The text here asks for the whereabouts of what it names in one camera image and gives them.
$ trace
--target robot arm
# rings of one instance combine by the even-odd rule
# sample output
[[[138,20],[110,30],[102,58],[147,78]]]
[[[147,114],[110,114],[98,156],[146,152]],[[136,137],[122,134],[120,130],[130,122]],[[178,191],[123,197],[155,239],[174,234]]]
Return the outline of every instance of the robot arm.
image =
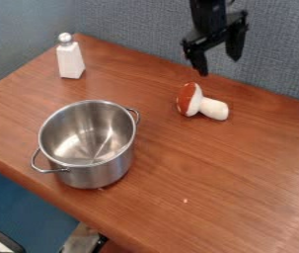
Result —
[[[242,57],[248,12],[227,14],[226,0],[190,0],[190,7],[194,29],[183,38],[182,46],[186,59],[191,61],[199,74],[206,76],[206,50],[224,42],[230,58],[238,61]]]

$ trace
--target bottle cap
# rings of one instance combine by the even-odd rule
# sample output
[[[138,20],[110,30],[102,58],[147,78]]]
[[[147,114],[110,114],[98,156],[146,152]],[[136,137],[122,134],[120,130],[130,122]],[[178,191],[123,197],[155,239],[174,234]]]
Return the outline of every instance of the bottle cap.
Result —
[[[69,33],[61,33],[57,37],[59,44],[63,46],[72,45],[72,35]]]

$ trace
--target toy mushroom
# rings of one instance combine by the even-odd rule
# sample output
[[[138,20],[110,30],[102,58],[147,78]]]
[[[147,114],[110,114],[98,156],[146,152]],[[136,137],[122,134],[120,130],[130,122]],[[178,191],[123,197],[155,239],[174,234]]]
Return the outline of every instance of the toy mushroom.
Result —
[[[198,112],[208,118],[224,121],[228,117],[228,106],[226,103],[203,97],[202,89],[195,82],[184,84],[176,97],[176,109],[187,117]]]

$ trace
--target blue floor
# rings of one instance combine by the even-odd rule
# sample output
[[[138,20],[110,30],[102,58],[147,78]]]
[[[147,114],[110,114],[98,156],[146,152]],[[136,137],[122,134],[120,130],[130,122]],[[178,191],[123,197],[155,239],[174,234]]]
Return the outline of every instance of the blue floor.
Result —
[[[0,175],[0,231],[28,253],[55,253],[77,221]]]

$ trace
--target wooden table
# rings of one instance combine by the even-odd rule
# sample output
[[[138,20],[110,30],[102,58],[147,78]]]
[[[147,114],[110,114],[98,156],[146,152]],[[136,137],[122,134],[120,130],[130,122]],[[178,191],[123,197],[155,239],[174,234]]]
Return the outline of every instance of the wooden table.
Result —
[[[299,252],[299,101],[75,38],[87,65],[79,80],[57,77],[51,48],[0,81],[0,173],[134,252]],[[178,114],[188,81],[228,103],[227,121]],[[85,99],[143,117],[134,166],[104,191],[72,189],[29,167],[41,123]]]

